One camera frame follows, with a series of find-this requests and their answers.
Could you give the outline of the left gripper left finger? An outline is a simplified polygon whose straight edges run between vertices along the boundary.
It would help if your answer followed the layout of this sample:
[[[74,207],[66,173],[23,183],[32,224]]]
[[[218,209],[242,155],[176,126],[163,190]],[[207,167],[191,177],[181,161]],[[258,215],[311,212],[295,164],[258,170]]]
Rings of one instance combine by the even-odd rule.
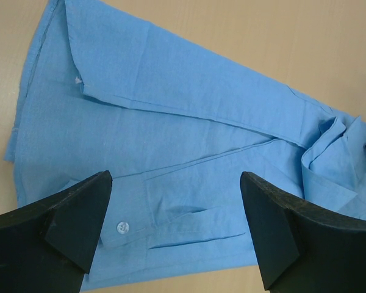
[[[104,171],[0,215],[0,292],[79,292],[112,191]]]

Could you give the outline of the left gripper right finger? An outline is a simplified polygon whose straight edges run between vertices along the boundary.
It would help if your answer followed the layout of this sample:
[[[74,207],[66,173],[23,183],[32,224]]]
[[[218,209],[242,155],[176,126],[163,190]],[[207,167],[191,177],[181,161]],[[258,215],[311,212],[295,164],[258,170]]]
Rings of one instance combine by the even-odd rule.
[[[366,292],[366,220],[317,206],[251,172],[240,190],[264,289]]]

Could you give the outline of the blue long sleeve shirt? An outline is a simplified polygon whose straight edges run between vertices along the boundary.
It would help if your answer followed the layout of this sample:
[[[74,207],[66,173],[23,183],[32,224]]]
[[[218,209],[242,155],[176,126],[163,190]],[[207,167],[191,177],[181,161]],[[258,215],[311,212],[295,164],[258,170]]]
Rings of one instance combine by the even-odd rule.
[[[82,290],[256,263],[239,180],[366,220],[366,123],[101,1],[49,1],[5,160],[18,204],[100,171]]]

